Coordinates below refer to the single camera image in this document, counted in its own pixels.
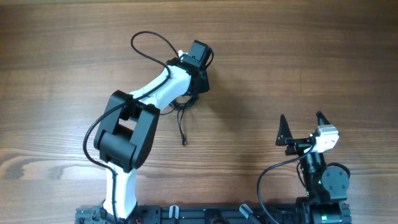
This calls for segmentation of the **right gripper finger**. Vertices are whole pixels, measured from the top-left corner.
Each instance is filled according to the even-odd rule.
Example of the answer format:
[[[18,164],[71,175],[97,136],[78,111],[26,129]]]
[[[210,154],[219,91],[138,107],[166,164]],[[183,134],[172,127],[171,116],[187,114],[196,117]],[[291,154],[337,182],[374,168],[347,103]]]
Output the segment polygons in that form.
[[[319,126],[330,125],[330,122],[326,119],[326,117],[324,116],[324,114],[321,111],[317,111],[316,116],[317,116],[317,122],[318,122]]]
[[[293,144],[293,140],[294,139],[292,133],[290,132],[288,122],[285,118],[285,115],[282,114],[280,116],[279,130],[277,133],[275,144],[276,146],[288,146]]]

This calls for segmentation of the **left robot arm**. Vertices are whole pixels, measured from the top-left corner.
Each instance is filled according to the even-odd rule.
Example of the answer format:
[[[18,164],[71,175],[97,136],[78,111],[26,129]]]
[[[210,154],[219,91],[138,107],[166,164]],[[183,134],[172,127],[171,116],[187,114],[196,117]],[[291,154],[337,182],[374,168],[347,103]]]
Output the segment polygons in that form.
[[[160,114],[169,105],[184,110],[178,97],[196,100],[210,89],[206,69],[213,56],[210,46],[196,40],[188,52],[178,51],[163,63],[162,73],[146,86],[130,93],[117,90],[109,97],[104,114],[94,123],[98,130],[93,146],[107,176],[101,219],[131,222],[137,206],[137,170],[152,149]]]

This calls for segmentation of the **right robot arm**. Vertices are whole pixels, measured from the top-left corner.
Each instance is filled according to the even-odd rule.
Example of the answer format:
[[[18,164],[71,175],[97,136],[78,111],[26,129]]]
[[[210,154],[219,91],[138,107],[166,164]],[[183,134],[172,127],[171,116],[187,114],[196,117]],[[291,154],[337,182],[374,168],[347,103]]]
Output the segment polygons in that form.
[[[322,114],[317,112],[318,126],[307,138],[295,139],[284,115],[280,116],[275,144],[286,146],[287,156],[298,156],[301,182],[306,197],[296,200],[296,223],[351,223],[348,198],[349,169],[337,162],[326,163],[324,153],[333,149],[340,132]]]

